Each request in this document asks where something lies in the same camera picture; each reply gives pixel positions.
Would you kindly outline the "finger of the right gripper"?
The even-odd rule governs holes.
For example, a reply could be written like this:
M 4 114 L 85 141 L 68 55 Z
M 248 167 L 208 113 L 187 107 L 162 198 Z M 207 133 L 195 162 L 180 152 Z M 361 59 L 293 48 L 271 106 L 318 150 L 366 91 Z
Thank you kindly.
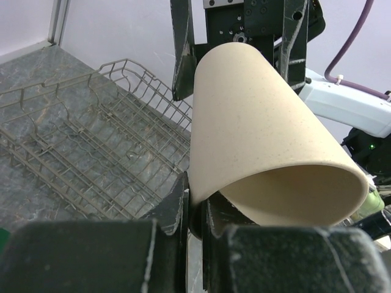
M 197 66 L 191 1 L 170 0 L 170 11 L 175 49 L 172 94 L 174 101 L 181 101 L 193 94 Z
M 305 85 L 309 2 L 284 1 L 280 75 L 295 91 Z

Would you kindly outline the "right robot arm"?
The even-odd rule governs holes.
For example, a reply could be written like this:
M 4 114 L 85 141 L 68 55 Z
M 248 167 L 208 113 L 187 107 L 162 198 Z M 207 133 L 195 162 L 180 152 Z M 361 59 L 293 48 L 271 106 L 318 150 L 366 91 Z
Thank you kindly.
M 307 44 L 325 29 L 318 1 L 204 1 L 207 40 L 194 41 L 190 1 L 170 3 L 175 69 L 172 94 L 176 101 L 193 93 L 197 64 L 211 49 L 228 42 L 253 46 L 279 72 L 310 110 L 351 127 L 343 139 L 352 159 L 375 176 L 390 175 L 390 93 L 381 93 L 333 77 L 373 6 L 363 10 L 347 41 L 323 74 L 306 68 Z

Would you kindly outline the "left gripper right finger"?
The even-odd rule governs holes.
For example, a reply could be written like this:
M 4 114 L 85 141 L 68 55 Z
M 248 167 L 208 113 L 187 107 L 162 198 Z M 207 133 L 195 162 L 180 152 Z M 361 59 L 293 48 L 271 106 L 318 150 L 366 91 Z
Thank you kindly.
M 389 292 L 390 276 L 357 228 L 258 226 L 223 196 L 201 205 L 208 292 Z

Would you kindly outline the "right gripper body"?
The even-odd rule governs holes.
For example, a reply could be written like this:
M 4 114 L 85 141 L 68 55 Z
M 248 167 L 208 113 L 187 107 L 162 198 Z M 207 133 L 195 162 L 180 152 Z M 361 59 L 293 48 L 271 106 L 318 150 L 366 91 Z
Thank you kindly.
M 203 1 L 203 8 L 207 41 L 195 46 L 197 60 L 230 42 L 251 45 L 268 61 L 276 58 L 274 42 L 282 36 L 283 1 Z

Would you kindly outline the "light green flower plate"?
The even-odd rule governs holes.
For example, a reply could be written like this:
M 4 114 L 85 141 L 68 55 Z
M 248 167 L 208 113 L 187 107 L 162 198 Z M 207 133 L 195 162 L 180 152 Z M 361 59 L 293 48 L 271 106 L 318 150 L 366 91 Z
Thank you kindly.
M 385 204 L 377 190 L 368 193 L 360 208 L 351 215 L 353 222 L 358 222 L 385 208 Z

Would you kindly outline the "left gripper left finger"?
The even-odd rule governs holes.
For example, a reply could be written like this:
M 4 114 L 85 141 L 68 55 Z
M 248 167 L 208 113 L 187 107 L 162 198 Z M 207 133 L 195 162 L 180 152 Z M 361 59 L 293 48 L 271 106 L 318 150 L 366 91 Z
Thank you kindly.
M 137 220 L 33 222 L 1 255 L 2 292 L 186 292 L 189 183 Z

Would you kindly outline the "beige ceramic cup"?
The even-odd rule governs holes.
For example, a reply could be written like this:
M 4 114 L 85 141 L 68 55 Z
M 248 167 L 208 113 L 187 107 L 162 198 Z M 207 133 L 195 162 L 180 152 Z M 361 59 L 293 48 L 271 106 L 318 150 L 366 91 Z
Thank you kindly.
M 353 214 L 364 172 L 262 54 L 225 43 L 195 71 L 191 204 L 216 192 L 261 226 L 331 226 Z

